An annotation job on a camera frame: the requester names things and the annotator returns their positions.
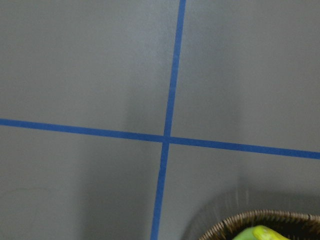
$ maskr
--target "vertical blue line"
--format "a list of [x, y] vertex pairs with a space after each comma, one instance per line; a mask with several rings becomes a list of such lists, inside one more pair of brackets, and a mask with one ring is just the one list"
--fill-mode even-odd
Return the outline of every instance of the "vertical blue line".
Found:
[[171, 135], [172, 119], [174, 115], [174, 105], [175, 105], [177, 79], [178, 79], [178, 71], [179, 71], [179, 60], [180, 60], [180, 50], [181, 50], [182, 33], [183, 33], [183, 26], [184, 26], [185, 8], [186, 8], [186, 0], [180, 0], [178, 18], [176, 23], [176, 31], [175, 31], [170, 87], [169, 87], [169, 94], [168, 94], [168, 101], [167, 101], [166, 115], [165, 115], [165, 124], [164, 124], [164, 131], [163, 131], [163, 135], [165, 138], [163, 140], [162, 149], [161, 149], [160, 169], [159, 169], [158, 181], [156, 186], [150, 240], [158, 240], [158, 235], [159, 235], [161, 208], [162, 208], [162, 200], [164, 195], [169, 145], [170, 145], [169, 138]]

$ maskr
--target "faint curved mark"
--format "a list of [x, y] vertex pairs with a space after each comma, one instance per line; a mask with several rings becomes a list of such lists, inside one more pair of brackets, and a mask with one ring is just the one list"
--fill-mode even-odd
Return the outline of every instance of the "faint curved mark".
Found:
[[0, 195], [0, 240], [17, 240], [30, 233], [50, 192], [41, 187], [16, 188]]

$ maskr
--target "horizontal blue line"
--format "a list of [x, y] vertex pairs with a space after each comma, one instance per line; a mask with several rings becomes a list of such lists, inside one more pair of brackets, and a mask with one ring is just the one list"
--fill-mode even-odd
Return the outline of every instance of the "horizontal blue line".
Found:
[[0, 126], [1, 125], [9, 126], [9, 127], [17, 127], [17, 128], [71, 133], [71, 134], [83, 134], [83, 135], [92, 135], [92, 136], [101, 136], [101, 137], [110, 137], [110, 138], [141, 140], [141, 141], [156, 142], [156, 143], [164, 143], [168, 141], [170, 144], [177, 144], [177, 145], [234, 150], [234, 151], [241, 151], [241, 152], [271, 154], [271, 155], [280, 155], [280, 156], [307, 158], [307, 159], [320, 159], [320, 152], [277, 148], [277, 147], [269, 147], [269, 146], [247, 145], [247, 144], [239, 144], [239, 143], [209, 141], [209, 140], [200, 140], [200, 139], [174, 137], [174, 136], [165, 137], [165, 136], [152, 135], [152, 134], [104, 130], [104, 129], [97, 129], [97, 128], [58, 125], [58, 124], [40, 123], [40, 122], [32, 122], [32, 121], [20, 121], [20, 120], [11, 120], [11, 119], [3, 119], [3, 118], [0, 118]]
[[157, 143], [162, 143], [164, 141], [164, 137], [159, 135], [104, 130], [104, 129], [97, 129], [97, 128], [79, 127], [79, 126], [58, 125], [58, 124], [40, 123], [40, 122], [32, 122], [32, 121], [19, 121], [19, 120], [11, 120], [11, 119], [3, 119], [3, 118], [0, 118], [0, 125], [9, 126], [9, 127], [26, 128], [26, 129], [38, 129], [38, 130], [71, 133], [71, 134], [84, 134], [84, 135], [119, 138], [119, 139], [141, 140], [141, 141], [149, 141], [149, 142], [157, 142]]
[[247, 145], [247, 144], [238, 144], [238, 143], [230, 143], [230, 142], [222, 142], [222, 141], [209, 141], [209, 140], [190, 139], [190, 138], [172, 136], [169, 139], [169, 143], [203, 147], [203, 148], [234, 150], [234, 151], [241, 151], [241, 152], [258, 153], [258, 154], [272, 154], [272, 155], [297, 157], [297, 158], [320, 159], [320, 152], [315, 152], [315, 151], [303, 151], [303, 150], [294, 150], [294, 149], [277, 148], [277, 147], [269, 147], [269, 146]]

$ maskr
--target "basket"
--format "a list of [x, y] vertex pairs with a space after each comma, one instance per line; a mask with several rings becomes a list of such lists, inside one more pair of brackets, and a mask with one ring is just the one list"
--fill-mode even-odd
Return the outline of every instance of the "basket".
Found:
[[279, 210], [253, 210], [226, 218], [198, 240], [232, 240], [246, 228], [264, 225], [290, 240], [320, 240], [320, 216]]

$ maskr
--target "wicker basket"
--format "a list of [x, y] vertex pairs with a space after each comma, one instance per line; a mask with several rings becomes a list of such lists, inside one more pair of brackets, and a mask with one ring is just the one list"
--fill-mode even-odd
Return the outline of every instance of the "wicker basket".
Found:
[[320, 240], [320, 216], [277, 210], [247, 211], [219, 222], [199, 240], [232, 240], [242, 230], [264, 225], [291, 240]]

